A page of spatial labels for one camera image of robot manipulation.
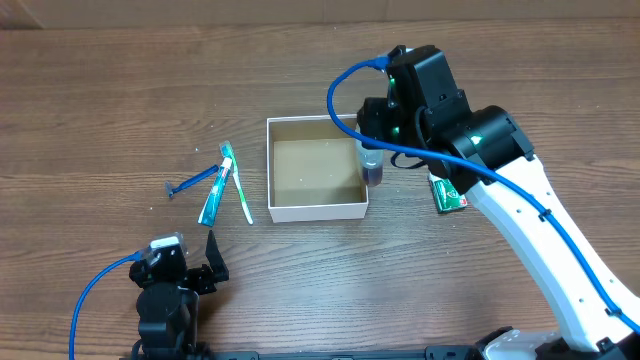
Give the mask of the clear bottle dark liquid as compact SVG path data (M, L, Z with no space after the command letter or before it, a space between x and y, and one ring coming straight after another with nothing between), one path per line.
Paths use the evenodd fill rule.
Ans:
M384 151L367 149L359 140L355 141L355 148L363 181L369 187L379 185L383 178Z

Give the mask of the blue disposable razor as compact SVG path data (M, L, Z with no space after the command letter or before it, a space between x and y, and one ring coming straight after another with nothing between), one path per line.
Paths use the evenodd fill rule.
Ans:
M210 168L198 173L190 177L189 179L183 181L178 186L173 186L169 181L164 183L164 189L169 199L172 199L176 193L179 193L187 188L199 183L200 181L208 178L209 176L215 174L219 170L218 165L213 165Z

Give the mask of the green white small packet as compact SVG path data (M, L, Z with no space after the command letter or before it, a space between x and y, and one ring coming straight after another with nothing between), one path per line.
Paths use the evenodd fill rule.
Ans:
M440 178L430 173L428 180L439 214L462 210L467 206L466 197L459 194L448 179Z

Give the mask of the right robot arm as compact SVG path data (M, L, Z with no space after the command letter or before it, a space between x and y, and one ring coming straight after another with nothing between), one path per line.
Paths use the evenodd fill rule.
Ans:
M514 118L494 105L472 110L435 46L398 46L367 66L387 76L387 92L364 101L351 136L450 181L504 236L556 319L546 333L500 328L476 343L473 357L637 358L638 296L564 209Z

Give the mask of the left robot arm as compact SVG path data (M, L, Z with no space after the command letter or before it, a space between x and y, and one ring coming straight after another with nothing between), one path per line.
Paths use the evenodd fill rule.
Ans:
M183 235L152 240L130 266L130 279L142 289L136 301L140 339L133 359L212 359L209 345L197 340L199 299L229 280L229 270L213 232L206 241L206 264L190 268Z

